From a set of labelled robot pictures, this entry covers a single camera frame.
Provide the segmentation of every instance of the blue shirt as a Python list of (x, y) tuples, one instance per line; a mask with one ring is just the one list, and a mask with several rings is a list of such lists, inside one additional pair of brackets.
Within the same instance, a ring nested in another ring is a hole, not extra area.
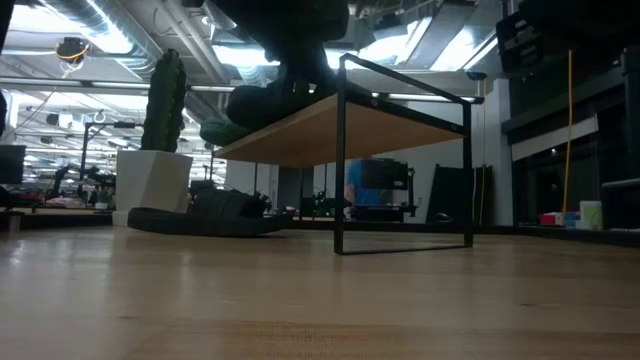
[(354, 160), (347, 170), (347, 185), (353, 186), (355, 205), (382, 205), (381, 189), (362, 188), (362, 160)]

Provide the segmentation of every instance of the wooden floor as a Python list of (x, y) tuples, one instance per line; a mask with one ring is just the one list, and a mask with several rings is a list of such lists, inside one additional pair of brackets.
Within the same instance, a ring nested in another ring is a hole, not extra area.
[[(0, 359), (640, 359), (638, 250), (478, 236), (339, 257), (330, 236), (0, 235)], [(385, 237), (412, 241), (349, 235)]]

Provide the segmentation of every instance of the cactus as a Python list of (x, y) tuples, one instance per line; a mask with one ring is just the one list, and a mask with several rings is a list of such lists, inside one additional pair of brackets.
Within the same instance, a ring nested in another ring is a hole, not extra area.
[(141, 150), (175, 152), (183, 127), (187, 74), (177, 51), (169, 49), (151, 76)]

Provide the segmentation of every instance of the shelf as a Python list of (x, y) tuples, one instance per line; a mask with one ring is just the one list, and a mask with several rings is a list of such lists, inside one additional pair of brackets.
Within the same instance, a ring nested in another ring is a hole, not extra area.
[[(463, 138), (460, 125), (364, 94), (348, 93), (346, 158)], [(337, 95), (216, 151), (217, 158), (306, 168), (336, 160)]]

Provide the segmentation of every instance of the white planter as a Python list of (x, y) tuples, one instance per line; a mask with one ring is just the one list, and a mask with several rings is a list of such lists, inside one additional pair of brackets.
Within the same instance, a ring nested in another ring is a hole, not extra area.
[(148, 207), (187, 212), (193, 159), (163, 151), (120, 151), (113, 224), (127, 226), (129, 210)]

